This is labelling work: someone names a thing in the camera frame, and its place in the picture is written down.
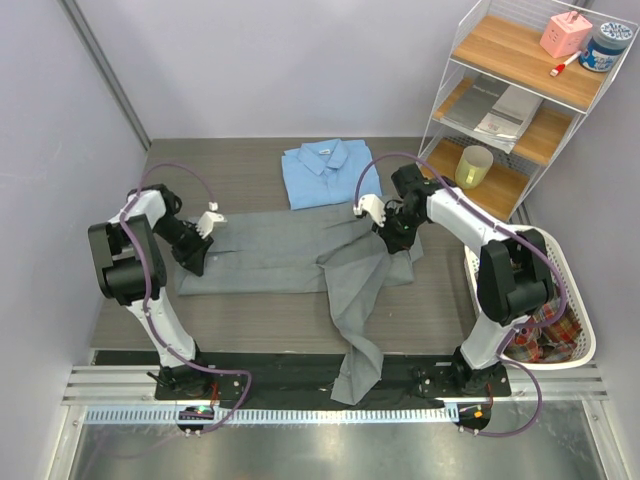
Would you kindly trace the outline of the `grey long sleeve shirt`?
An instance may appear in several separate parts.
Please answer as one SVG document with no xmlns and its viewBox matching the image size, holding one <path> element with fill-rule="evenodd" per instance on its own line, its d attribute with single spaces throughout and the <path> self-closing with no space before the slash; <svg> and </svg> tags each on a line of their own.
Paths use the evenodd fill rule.
<svg viewBox="0 0 640 480">
<path fill-rule="evenodd" d="M 327 293 L 332 322 L 350 345 L 331 398 L 355 405 L 382 375 L 384 355 L 365 335 L 378 294 L 384 286 L 412 283 L 413 264 L 423 255 L 419 242 L 389 253 L 373 226 L 356 218 L 349 204 L 234 214 L 214 232 L 202 274 L 177 269 L 175 291 Z"/>
</svg>

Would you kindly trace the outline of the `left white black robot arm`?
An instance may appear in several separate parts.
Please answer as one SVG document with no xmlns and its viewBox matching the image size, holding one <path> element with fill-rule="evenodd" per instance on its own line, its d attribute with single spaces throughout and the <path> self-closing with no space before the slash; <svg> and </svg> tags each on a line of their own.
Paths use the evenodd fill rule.
<svg viewBox="0 0 640 480">
<path fill-rule="evenodd" d="M 102 294 L 134 315 L 159 355 L 157 385 L 193 399 L 213 385 L 195 340 L 170 304 L 167 270 L 156 239 L 170 247 L 176 263 L 200 277 L 213 244 L 211 232 L 177 217 L 181 199 L 163 184 L 132 190 L 119 214 L 88 229 L 88 240 Z"/>
</svg>

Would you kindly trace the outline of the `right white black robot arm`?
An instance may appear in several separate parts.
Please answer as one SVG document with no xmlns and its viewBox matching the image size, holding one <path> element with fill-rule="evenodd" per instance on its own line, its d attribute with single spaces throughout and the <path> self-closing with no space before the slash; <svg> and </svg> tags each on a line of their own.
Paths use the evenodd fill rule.
<svg viewBox="0 0 640 480">
<path fill-rule="evenodd" d="M 508 334 L 554 297 L 545 240 L 535 229 L 516 230 L 484 213 L 452 181 L 428 179 L 415 164 L 396 170 L 392 182 L 396 199 L 365 194 L 353 207 L 356 216 L 371 217 L 390 253 L 409 249 L 418 228 L 429 223 L 447 229 L 479 261 L 478 317 L 454 351 L 451 371 L 457 391 L 475 394 L 499 365 Z"/>
</svg>

